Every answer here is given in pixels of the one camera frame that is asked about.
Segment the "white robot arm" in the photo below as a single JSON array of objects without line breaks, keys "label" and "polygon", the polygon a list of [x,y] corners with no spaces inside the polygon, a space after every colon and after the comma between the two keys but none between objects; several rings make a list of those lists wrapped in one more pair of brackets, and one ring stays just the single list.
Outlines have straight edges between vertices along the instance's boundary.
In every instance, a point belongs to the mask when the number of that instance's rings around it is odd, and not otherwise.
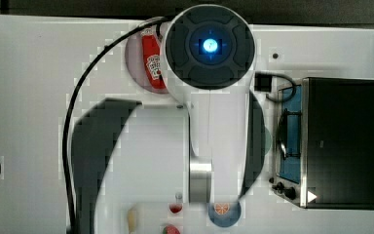
[{"label": "white robot arm", "polygon": [[190,117],[192,202],[239,200],[256,56],[249,25],[229,8],[197,5],[168,25],[161,69],[169,93]]}]

